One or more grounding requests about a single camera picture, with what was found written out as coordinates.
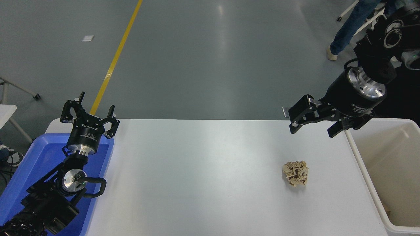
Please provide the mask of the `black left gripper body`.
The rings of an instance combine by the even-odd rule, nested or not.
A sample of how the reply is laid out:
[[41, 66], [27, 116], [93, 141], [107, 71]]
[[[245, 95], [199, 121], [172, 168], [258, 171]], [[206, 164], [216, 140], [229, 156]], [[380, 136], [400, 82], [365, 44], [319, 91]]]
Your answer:
[[74, 149], [75, 146], [98, 149], [104, 131], [104, 126], [99, 117], [88, 114], [86, 117], [75, 118], [67, 142], [67, 149]]

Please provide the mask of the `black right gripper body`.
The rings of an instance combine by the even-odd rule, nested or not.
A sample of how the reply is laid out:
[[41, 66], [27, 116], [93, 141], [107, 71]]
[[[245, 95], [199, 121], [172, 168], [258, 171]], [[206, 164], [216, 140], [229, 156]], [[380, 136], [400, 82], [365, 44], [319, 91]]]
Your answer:
[[320, 100], [346, 116], [361, 117], [384, 100], [384, 85], [372, 80], [363, 70], [346, 70]]

